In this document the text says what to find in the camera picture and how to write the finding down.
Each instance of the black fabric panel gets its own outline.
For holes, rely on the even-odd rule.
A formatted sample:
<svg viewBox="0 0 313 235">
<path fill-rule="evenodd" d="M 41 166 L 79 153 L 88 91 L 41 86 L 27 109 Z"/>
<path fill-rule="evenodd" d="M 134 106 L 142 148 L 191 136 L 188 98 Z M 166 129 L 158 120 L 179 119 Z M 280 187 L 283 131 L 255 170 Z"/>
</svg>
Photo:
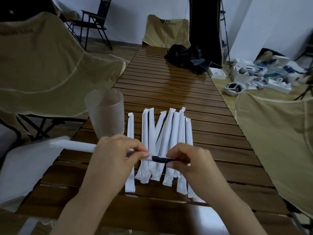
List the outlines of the black fabric panel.
<svg viewBox="0 0 313 235">
<path fill-rule="evenodd" d="M 189 0 L 191 45 L 196 45 L 202 57 L 222 65 L 220 43 L 220 8 L 221 0 Z"/>
</svg>

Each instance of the hand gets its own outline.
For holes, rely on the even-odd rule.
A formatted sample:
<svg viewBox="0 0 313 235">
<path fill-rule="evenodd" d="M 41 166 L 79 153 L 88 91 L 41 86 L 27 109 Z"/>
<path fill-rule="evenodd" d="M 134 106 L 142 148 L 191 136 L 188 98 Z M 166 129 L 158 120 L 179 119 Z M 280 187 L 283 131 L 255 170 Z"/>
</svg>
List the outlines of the hand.
<svg viewBox="0 0 313 235">
<path fill-rule="evenodd" d="M 129 149 L 138 152 L 127 159 Z M 109 200 L 110 203 L 124 186 L 136 162 L 147 157 L 148 150 L 138 139 L 120 134 L 102 137 L 92 154 L 78 196 L 88 201 Z"/>
<path fill-rule="evenodd" d="M 221 196 L 233 193 L 209 150 L 178 143 L 166 157 L 178 159 L 166 167 L 180 171 L 194 192 L 212 207 L 221 201 Z"/>
</svg>

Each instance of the folding camping chair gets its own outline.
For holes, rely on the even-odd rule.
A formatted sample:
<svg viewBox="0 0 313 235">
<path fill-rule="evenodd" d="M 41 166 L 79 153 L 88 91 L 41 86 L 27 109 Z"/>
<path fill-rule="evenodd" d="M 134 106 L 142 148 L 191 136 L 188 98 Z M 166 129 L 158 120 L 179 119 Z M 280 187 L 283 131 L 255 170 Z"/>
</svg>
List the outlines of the folding camping chair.
<svg viewBox="0 0 313 235">
<path fill-rule="evenodd" d="M 110 49 L 112 50 L 112 46 L 110 44 L 110 41 L 108 40 L 108 37 L 106 36 L 106 34 L 104 32 L 106 30 L 106 28 L 104 27 L 104 22 L 105 22 L 107 14 L 108 14 L 108 10 L 109 10 L 111 1 L 112 0 L 101 0 L 97 14 L 89 12 L 89 11 L 81 10 L 83 12 L 82 20 L 81 21 L 77 21 L 77 20 L 73 20 L 72 21 L 72 23 L 73 23 L 72 24 L 72 33 L 74 32 L 73 31 L 74 26 L 80 26 L 80 39 L 79 39 L 80 43 L 81 43 L 81 34 L 82 34 L 82 31 L 83 31 L 83 27 L 87 28 L 85 48 L 84 48 L 85 51 L 86 51 L 86 48 L 87 48 L 88 33 L 89 33 L 89 29 L 90 28 L 97 29 L 99 34 L 100 34 L 100 36 L 101 36 L 101 38 L 102 38 L 102 40 L 103 40 L 103 42 L 104 42 L 104 44 L 106 44 L 104 39 L 103 39 L 103 37 L 102 37 L 102 35 L 101 35 L 101 33 L 100 33 L 100 30 L 102 30 L 106 40 L 108 41 Z M 84 14 L 88 15 L 88 22 L 84 21 Z"/>
</svg>

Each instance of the forearm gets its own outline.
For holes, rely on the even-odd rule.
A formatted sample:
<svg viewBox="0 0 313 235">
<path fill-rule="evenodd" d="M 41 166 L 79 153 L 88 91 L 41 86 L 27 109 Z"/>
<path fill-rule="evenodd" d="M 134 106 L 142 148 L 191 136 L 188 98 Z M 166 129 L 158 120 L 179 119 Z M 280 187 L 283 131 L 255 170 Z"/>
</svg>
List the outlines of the forearm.
<svg viewBox="0 0 313 235">
<path fill-rule="evenodd" d="M 266 235 L 251 208 L 231 189 L 212 205 L 230 235 Z"/>
<path fill-rule="evenodd" d="M 79 195 L 64 207 L 50 235 L 93 235 L 111 201 L 85 200 Z"/>
</svg>

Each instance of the black bag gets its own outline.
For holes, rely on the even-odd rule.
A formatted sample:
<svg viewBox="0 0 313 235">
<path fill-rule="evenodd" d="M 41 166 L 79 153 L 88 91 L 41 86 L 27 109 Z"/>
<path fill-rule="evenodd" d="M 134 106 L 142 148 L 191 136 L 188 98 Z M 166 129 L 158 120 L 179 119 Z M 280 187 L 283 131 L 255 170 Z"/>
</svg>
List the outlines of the black bag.
<svg viewBox="0 0 313 235">
<path fill-rule="evenodd" d="M 201 50 L 195 46 L 187 49 L 183 45 L 174 44 L 164 58 L 173 65 L 187 68 L 197 75 L 205 73 L 212 64 L 212 61 L 202 58 Z"/>
</svg>

